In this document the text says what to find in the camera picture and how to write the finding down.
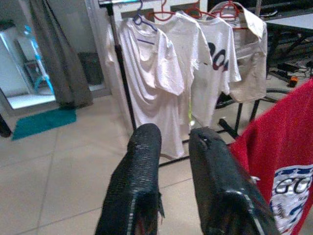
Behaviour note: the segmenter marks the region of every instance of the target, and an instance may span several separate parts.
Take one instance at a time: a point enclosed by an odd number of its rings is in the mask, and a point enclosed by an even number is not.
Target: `white collar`
[[[223,1],[219,4],[217,4],[216,6],[213,7],[213,9],[210,11],[210,13],[213,12],[215,9],[222,8],[222,6],[226,3],[228,3],[228,2]],[[257,36],[259,38],[259,40],[261,40],[263,37],[264,29],[265,29],[265,27],[264,27],[265,22],[263,20],[261,20],[259,17],[257,17],[256,15],[254,15],[252,12],[245,9],[240,3],[235,2],[235,1],[233,1],[232,3],[240,6],[243,9],[248,29],[255,36]]]

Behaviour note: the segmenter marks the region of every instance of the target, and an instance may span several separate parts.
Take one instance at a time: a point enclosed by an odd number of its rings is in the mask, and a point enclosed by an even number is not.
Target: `gray curtain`
[[[92,104],[91,92],[82,65],[69,44],[50,5],[49,0],[30,0],[34,34],[56,101],[65,107]]]

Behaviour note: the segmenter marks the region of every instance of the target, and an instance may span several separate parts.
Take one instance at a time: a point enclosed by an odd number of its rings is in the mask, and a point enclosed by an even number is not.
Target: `teal mat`
[[[19,140],[73,122],[76,122],[76,112],[74,109],[55,109],[41,114],[24,117],[16,123],[12,140]]]

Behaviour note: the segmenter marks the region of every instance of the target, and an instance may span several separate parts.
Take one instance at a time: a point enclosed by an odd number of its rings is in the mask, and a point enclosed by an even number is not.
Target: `red t-shirt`
[[[230,147],[274,213],[283,235],[297,235],[313,203],[313,81],[252,122]]]

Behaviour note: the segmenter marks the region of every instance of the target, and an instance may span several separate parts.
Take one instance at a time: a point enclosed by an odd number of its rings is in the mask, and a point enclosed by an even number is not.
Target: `red hanger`
[[[199,12],[199,16],[191,15],[191,17],[196,18],[196,19],[201,18],[201,17],[202,17],[202,14],[207,15],[207,16],[211,16],[211,17],[214,17],[214,18],[216,17],[215,15],[210,14],[210,13],[208,13],[208,12],[201,11],[201,10],[197,7],[197,4],[199,4],[199,3],[200,3],[200,0],[198,0],[197,2],[195,2],[195,3],[192,5],[192,7],[186,9],[186,10],[185,10],[185,13],[189,15],[189,13],[190,13],[191,11],[197,11],[197,12]]]
[[[175,12],[164,11],[164,5],[166,4],[166,1],[167,1],[167,0],[165,0],[164,3],[162,3],[162,5],[161,5],[162,11],[150,12],[150,13],[148,14],[148,19],[149,19],[151,16],[154,16],[154,18],[156,18],[156,19],[159,20],[159,21],[167,21],[167,20],[169,20],[169,19],[175,14]],[[165,13],[165,14],[170,14],[170,16],[169,16],[168,18],[166,18],[166,19],[161,19],[161,18],[159,18],[159,17],[156,16],[156,14],[164,14],[164,13]]]
[[[223,15],[223,10],[226,9],[226,8],[229,8],[230,6],[233,7],[233,9],[235,10],[235,15],[233,16],[225,16]],[[225,3],[222,8],[220,9],[220,11],[216,11],[216,12],[212,12],[213,14],[219,14],[221,18],[237,18],[239,16],[239,13],[241,11],[238,9],[237,5],[234,4],[231,0],[228,0],[227,3]],[[233,28],[233,29],[248,29],[246,27],[240,27],[240,28]]]

